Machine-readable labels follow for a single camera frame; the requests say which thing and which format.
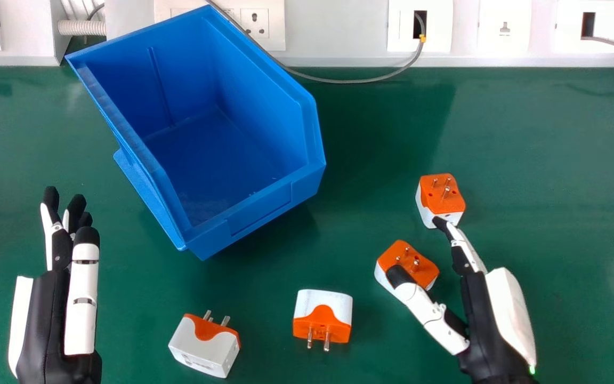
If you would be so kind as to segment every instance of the power plug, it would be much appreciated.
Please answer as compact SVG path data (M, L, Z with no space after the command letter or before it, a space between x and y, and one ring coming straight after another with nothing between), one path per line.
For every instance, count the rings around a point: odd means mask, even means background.
M302 289L297 292L293 314L293 336L307 339L307 349L313 340L324 341L324 352L331 343L349 342L352 330L352 297L327 290Z
M211 376L226 378L241 350L238 333L228 328L229 316L212 323L212 311L202 318L186 314L169 343L170 352L183 365Z
M402 268L409 273L416 284L425 290L431 289L437 280L437 276L439 276L437 265L414 250L406 241L397 240L378 258L373 272L376 281L392 294L394 294L394 289L388 281L386 273L394 265L402 265Z
M436 228L433 217L440 216L458 226L458 221L466 211L466 202L451 173L421 177L416 189L416 206L424 226L431 229Z

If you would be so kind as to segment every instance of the plug prong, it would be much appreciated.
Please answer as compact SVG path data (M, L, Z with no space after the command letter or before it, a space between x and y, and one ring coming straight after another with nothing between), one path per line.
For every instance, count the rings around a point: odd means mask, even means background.
M326 338L324 338L324 352L331 350L331 333L326 331Z
M307 349L312 349L312 327L309 327L309 333L307 333Z

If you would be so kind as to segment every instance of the green table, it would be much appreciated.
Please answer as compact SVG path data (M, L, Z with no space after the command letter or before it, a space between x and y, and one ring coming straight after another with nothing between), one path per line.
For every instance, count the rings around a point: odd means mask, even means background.
M366 76L379 70L317 70ZM44 270L46 185L87 196L102 235L97 348L106 384L221 382L167 343L185 312L231 316L246 382L468 382L373 279L398 238L442 271L446 239L414 203L420 175L451 172L461 223L489 268L519 278L541 382L614 382L614 70L414 69L372 85L307 83L327 168L319 194L206 262L178 252L112 160L117 145L71 70L0 68L0 382L15 277ZM297 290L354 298L349 345L292 337Z

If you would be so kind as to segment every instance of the outlet hole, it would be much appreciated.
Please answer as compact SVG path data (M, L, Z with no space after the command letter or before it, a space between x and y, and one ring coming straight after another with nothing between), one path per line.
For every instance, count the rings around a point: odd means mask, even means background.
M499 30L501 36L508 36L511 34L511 29L508 27L508 22L504 21L504 26Z
M428 11L414 11L414 15L419 15L421 20L423 20L423 25L426 26L426 36L428 36ZM421 23L416 20L416 16L414 16L414 35L412 38L418 39L418 35L421 34Z
M596 12L584 12L582 14L582 35L581 37L594 37L595 22L596 22Z

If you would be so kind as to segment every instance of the blue plastic bin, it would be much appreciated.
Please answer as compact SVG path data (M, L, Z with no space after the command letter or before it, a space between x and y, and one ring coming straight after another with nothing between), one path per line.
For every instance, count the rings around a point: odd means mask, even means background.
M66 58L178 250L205 260L316 194L314 98L213 8Z

